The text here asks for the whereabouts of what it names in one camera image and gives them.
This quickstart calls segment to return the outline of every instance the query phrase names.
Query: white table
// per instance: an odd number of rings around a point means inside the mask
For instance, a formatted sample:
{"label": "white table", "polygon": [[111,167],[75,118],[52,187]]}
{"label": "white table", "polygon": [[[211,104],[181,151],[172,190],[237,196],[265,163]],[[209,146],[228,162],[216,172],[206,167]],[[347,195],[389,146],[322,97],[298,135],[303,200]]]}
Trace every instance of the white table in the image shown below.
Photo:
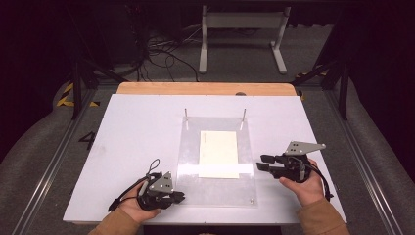
{"label": "white table", "polygon": [[[240,84],[233,86],[238,86],[238,89],[243,87]],[[269,88],[266,84],[258,86]],[[171,171],[174,181],[184,109],[187,109],[189,117],[205,118],[242,117],[243,110],[246,109],[253,164],[260,162],[259,156],[262,154],[282,154],[292,140],[316,143],[298,96],[250,96],[250,92],[245,92],[248,93],[247,96],[119,93],[131,92],[118,92],[113,95],[73,191],[64,221],[100,222],[107,215],[110,203],[138,178],[143,177],[154,159],[161,160],[157,171]],[[331,192],[335,196],[331,203],[346,221],[321,153],[317,151],[308,156],[317,161],[320,170],[326,176]],[[280,185],[271,174],[258,171],[255,165],[253,168],[257,207],[203,208],[174,205],[146,224],[298,223],[296,210],[300,208],[300,204],[294,193]]]}

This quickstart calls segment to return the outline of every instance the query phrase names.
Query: human hand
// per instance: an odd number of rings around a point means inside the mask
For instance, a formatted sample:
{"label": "human hand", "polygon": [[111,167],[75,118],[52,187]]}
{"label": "human hand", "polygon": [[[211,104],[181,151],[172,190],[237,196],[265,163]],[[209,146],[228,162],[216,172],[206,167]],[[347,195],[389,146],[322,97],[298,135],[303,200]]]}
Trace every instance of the human hand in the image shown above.
{"label": "human hand", "polygon": [[[311,159],[308,159],[313,165],[317,166],[317,163]],[[297,195],[297,199],[304,207],[314,202],[317,202],[324,198],[323,184],[321,183],[320,176],[313,170],[310,173],[308,179],[303,183],[296,183],[288,178],[281,177],[280,183],[286,188],[290,189]]]}
{"label": "human hand", "polygon": [[142,223],[148,219],[156,217],[160,212],[161,209],[155,209],[151,211],[144,211],[140,208],[136,197],[138,190],[143,185],[144,181],[137,184],[134,188],[132,188],[128,193],[125,194],[123,199],[126,199],[123,203],[119,205],[119,207],[125,211],[134,221],[138,223]]}

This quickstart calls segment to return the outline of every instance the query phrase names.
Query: sleeve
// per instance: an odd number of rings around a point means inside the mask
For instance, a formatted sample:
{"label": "sleeve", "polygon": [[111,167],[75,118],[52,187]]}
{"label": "sleeve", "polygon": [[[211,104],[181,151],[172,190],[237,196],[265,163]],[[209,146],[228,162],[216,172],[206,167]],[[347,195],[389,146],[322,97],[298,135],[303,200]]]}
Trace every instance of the sleeve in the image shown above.
{"label": "sleeve", "polygon": [[89,235],[135,235],[140,223],[134,221],[126,212],[117,208],[109,213],[103,221],[94,228]]}
{"label": "sleeve", "polygon": [[349,234],[342,217],[326,199],[301,208],[297,216],[306,235]]}

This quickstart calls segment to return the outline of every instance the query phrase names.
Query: wooden edge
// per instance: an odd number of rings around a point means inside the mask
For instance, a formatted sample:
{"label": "wooden edge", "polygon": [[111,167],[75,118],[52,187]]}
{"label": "wooden edge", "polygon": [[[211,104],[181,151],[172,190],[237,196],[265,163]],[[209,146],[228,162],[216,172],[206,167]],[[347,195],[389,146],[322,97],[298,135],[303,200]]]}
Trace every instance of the wooden edge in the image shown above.
{"label": "wooden edge", "polygon": [[123,82],[116,94],[297,96],[290,83]]}

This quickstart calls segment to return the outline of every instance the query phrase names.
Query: cable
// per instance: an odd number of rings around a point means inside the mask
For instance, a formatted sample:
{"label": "cable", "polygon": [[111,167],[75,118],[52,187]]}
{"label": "cable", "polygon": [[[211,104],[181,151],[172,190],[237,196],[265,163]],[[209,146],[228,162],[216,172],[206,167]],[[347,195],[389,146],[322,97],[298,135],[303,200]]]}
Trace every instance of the cable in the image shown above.
{"label": "cable", "polygon": [[[289,159],[294,159],[296,161],[298,161],[299,163],[302,163],[302,160],[293,157],[293,156],[289,156]],[[330,187],[329,187],[329,183],[327,182],[326,178],[323,176],[323,173],[321,173],[320,169],[318,169],[317,165],[309,163],[309,164],[305,164],[303,163],[303,165],[305,165],[305,167],[310,168],[312,171],[316,172],[321,179],[323,179],[323,186],[324,186],[324,197],[327,199],[327,201],[330,202],[330,199],[333,198],[334,196],[330,193]]]}
{"label": "cable", "polygon": [[169,56],[171,56],[171,57],[173,57],[174,59],[177,59],[178,61],[180,61],[181,63],[183,63],[183,64],[185,64],[185,65],[187,65],[188,67],[190,67],[192,70],[193,70],[193,72],[195,73],[195,78],[196,78],[196,81],[197,82],[200,82],[199,81],[199,77],[198,77],[198,72],[195,70],[195,68],[193,68],[189,63],[187,63],[187,62],[185,62],[185,61],[183,61],[183,60],[181,60],[181,59],[179,59],[178,57],[176,57],[176,56],[174,56],[173,54],[171,54],[171,53],[169,53],[169,52],[166,52],[166,51],[163,51],[163,50],[159,50],[159,49],[154,49],[155,51],[159,51],[160,53],[165,53],[165,54],[167,54],[167,55],[169,55]]}
{"label": "cable", "polygon": [[125,200],[130,199],[130,198],[125,198],[122,199],[122,197],[124,197],[125,194],[127,194],[131,189],[133,189],[135,186],[137,186],[139,183],[143,182],[146,179],[150,179],[150,177],[152,176],[152,174],[150,173],[153,169],[157,168],[157,166],[159,166],[160,164],[160,159],[156,159],[154,160],[151,164],[150,164],[150,168],[149,171],[146,173],[146,176],[138,179],[133,185],[129,186],[124,192],[121,193],[121,195],[119,195],[118,198],[114,199],[114,201],[110,204],[110,206],[108,207],[108,212],[113,212],[115,211],[115,209],[123,202],[125,202]]}
{"label": "cable", "polygon": [[324,185],[324,197],[327,199],[327,201],[330,202],[330,199],[333,198],[333,194],[330,193],[330,187],[329,184],[327,183],[326,178],[323,176],[323,174],[321,173],[321,171],[315,167],[315,165],[313,164],[313,166],[311,166],[310,164],[304,164],[305,167],[310,168],[311,170],[313,170],[314,172],[316,172],[318,175],[320,175],[320,177],[323,179],[323,185]]}

